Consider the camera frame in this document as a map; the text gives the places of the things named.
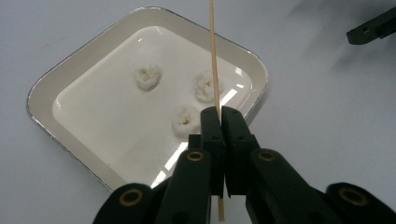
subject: tray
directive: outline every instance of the tray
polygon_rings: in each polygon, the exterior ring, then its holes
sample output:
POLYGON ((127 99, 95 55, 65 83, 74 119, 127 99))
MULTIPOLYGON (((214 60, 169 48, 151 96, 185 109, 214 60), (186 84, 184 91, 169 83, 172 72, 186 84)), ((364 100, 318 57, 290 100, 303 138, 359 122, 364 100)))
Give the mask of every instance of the tray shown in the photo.
MULTIPOLYGON (((221 104, 244 116, 264 93, 267 71, 252 52, 216 36, 221 104)), ((209 32, 159 7, 139 8, 40 78, 29 92, 30 118, 110 189, 155 187, 173 172, 187 138, 173 133, 181 105, 214 105, 194 95, 211 71, 209 32), (158 66, 158 85, 144 91, 134 71, 158 66)))

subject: white surface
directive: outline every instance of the white surface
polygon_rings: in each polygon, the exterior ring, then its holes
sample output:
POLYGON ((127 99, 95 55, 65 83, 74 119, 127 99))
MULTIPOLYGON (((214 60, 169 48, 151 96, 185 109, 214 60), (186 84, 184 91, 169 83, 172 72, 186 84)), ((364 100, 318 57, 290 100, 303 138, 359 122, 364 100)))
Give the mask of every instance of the white surface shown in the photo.
MULTIPOLYGON (((29 120, 27 93, 127 12, 169 8, 208 27, 202 1, 0 2, 1 223, 91 223, 109 193, 29 120)), ((346 32, 394 1, 216 1, 217 33, 270 74, 250 125, 313 187, 346 181, 396 209, 396 35, 350 46, 346 32)), ((248 223, 243 200, 226 223, 248 223)))

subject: wooden skewer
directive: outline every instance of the wooden skewer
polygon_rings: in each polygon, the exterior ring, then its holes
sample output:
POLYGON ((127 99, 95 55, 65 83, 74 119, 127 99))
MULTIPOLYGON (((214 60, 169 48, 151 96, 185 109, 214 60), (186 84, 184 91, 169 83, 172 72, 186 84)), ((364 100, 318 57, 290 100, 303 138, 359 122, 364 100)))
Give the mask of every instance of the wooden skewer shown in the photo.
POLYGON ((216 60, 216 42, 215 42, 215 15, 213 10, 213 0, 210 0, 210 43, 212 49, 212 70, 213 70, 213 86, 215 91, 215 106, 218 110, 219 121, 221 123, 220 115, 220 98, 219 98, 219 77, 218 77, 218 63, 216 60))
MULTIPOLYGON (((213 0, 210 0, 210 43, 212 51, 212 70, 213 70, 213 86, 215 92, 215 106, 218 110, 219 122, 221 123, 220 115, 220 98, 219 98, 219 77, 218 77, 218 63, 216 60, 216 42, 215 42, 215 13, 213 10, 213 0)), ((224 201, 221 196, 218 196, 219 221, 224 221, 224 201)))

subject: brass screw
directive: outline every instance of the brass screw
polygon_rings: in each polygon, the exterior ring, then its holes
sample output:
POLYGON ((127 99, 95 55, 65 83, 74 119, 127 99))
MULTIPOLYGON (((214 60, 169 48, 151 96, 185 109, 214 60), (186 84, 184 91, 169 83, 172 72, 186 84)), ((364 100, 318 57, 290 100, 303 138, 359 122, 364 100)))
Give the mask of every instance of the brass screw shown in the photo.
POLYGON ((338 190, 338 193, 344 201, 352 203, 353 205, 365 206, 368 203, 366 196, 355 189, 341 188, 338 190))
POLYGON ((201 161, 204 159, 204 154, 201 152, 193 151, 187 154, 187 159, 190 161, 201 161))
POLYGON ((137 205, 143 199, 143 192, 140 189, 129 189, 120 196, 120 204, 125 207, 137 205))
POLYGON ((272 152, 262 151, 259 153, 259 159, 262 161, 274 161, 276 156, 272 152))

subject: white fluffy lump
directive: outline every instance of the white fluffy lump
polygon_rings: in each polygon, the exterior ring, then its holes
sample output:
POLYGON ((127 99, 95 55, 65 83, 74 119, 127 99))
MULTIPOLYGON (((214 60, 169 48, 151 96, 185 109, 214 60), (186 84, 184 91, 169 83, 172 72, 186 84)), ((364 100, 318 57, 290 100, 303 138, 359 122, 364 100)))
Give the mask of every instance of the white fluffy lump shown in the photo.
MULTIPOLYGON (((204 72, 196 79, 195 97, 204 103, 215 101, 215 91, 212 72, 204 72)), ((222 83, 219 80, 219 93, 222 92, 222 83)))
POLYGON ((148 68, 139 68, 134 71, 137 85, 145 90, 151 90, 157 86, 161 78, 161 71, 158 66, 149 66, 148 68))
POLYGON ((200 113, 192 105, 182 105, 172 117, 172 127, 179 137, 188 137, 198 133, 201 126, 200 113))

